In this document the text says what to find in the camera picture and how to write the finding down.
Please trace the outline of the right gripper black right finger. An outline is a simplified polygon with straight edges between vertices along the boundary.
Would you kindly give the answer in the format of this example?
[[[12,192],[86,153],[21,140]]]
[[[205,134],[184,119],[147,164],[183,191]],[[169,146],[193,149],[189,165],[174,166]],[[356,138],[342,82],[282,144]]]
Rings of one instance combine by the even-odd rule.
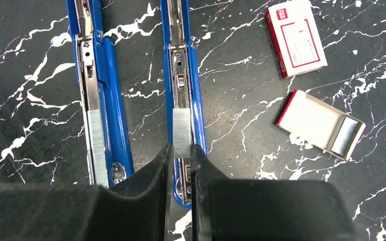
[[[193,240],[356,240],[332,184],[231,179],[200,145],[190,150]]]

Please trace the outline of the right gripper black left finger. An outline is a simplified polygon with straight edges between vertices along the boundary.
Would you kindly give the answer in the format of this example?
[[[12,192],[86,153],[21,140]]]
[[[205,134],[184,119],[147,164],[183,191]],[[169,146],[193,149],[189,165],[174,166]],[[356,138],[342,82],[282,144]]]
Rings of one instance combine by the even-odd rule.
[[[122,182],[0,183],[0,240],[165,240],[172,145]]]

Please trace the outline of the small white staple strip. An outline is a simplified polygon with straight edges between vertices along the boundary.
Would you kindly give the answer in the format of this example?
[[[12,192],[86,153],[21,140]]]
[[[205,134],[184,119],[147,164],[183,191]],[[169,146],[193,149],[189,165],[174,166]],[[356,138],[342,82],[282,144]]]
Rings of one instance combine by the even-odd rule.
[[[173,157],[189,158],[192,144],[190,108],[174,108],[172,120]]]

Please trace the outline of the blue stapler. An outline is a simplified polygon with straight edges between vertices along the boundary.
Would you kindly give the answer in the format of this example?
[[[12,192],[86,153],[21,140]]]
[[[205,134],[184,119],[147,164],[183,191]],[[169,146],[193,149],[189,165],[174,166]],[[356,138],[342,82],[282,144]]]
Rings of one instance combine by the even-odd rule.
[[[196,50],[192,46],[188,1],[161,1],[163,74],[169,142],[172,144],[173,109],[190,108],[192,144],[207,150],[201,82]],[[191,157],[174,158],[172,193],[183,208],[191,208]]]
[[[109,188],[134,173],[128,125],[112,40],[103,28],[101,1],[66,1],[86,139],[89,182],[94,182],[87,111],[99,109]]]

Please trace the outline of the staple box tray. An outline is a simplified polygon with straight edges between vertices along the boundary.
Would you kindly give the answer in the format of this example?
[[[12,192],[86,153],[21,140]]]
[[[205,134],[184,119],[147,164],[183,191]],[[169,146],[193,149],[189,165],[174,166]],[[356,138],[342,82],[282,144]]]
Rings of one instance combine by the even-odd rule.
[[[341,116],[348,116],[358,121],[358,125],[343,156],[331,152],[328,145],[333,130]],[[323,152],[327,152],[342,160],[348,160],[366,124],[322,100],[296,89],[293,91],[280,118],[276,122],[276,126],[298,136]]]

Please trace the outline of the red white staple box sleeve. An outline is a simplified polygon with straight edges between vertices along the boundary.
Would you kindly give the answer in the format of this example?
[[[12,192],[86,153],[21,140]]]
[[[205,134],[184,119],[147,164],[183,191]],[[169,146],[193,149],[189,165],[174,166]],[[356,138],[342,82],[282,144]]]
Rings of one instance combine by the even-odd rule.
[[[286,1],[265,12],[283,78],[328,65],[310,1]]]

